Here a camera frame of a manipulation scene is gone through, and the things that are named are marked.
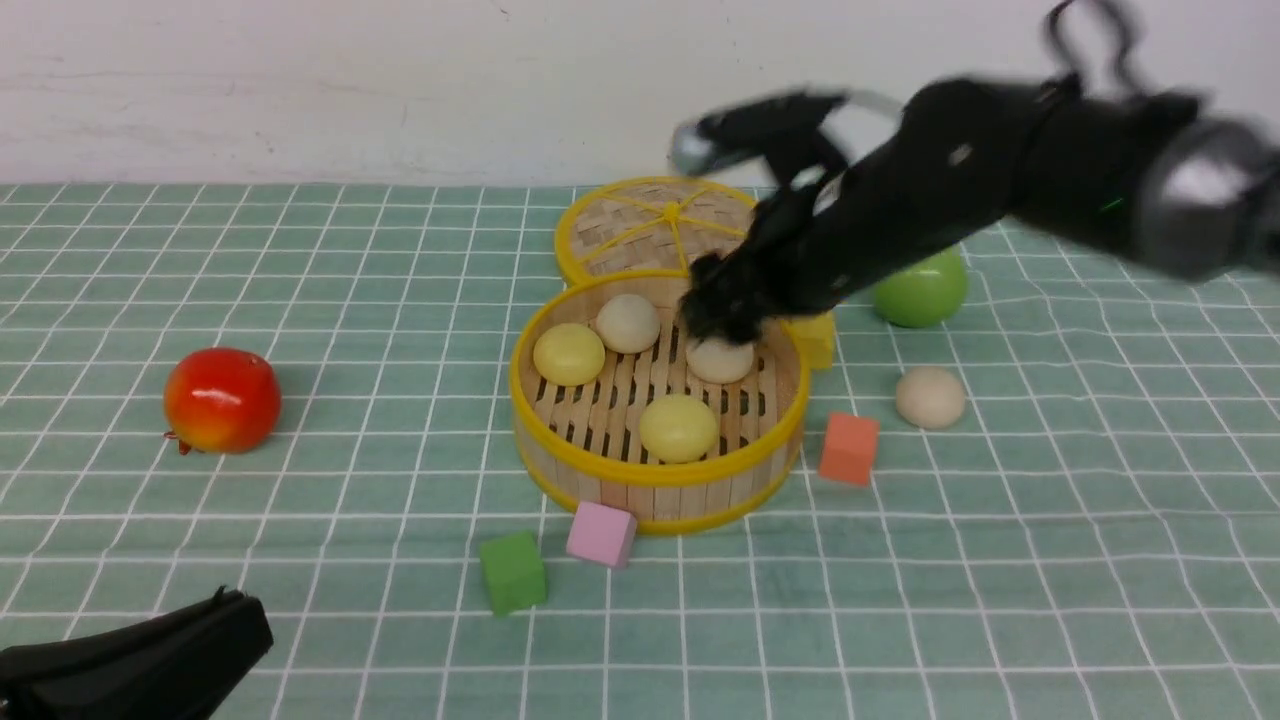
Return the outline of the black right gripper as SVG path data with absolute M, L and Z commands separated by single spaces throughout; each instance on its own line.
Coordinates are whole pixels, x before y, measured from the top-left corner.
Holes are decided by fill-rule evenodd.
M 993 224 L 1012 205 L 1038 94 L 978 78 L 916 91 L 895 135 L 844 173 L 832 202 L 762 250 L 692 261 L 678 305 L 689 334 L 753 345 L 769 319 L 826 313 Z

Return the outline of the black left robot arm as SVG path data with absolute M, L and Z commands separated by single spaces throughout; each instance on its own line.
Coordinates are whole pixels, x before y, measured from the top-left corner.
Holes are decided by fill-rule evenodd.
M 96 635 L 1 652 L 5 719 L 210 719 L 271 650 L 262 602 L 210 598 Z

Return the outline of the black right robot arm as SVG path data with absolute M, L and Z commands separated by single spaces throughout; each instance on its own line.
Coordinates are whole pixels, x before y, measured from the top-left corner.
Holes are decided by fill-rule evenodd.
M 755 342 L 1005 218 L 1192 284 L 1277 274 L 1277 149 L 1189 94 L 1103 100 L 1071 76 L 941 79 L 905 104 L 795 90 L 681 126 L 671 151 L 685 176 L 762 159 L 776 182 L 739 247 L 690 268 L 699 340 Z

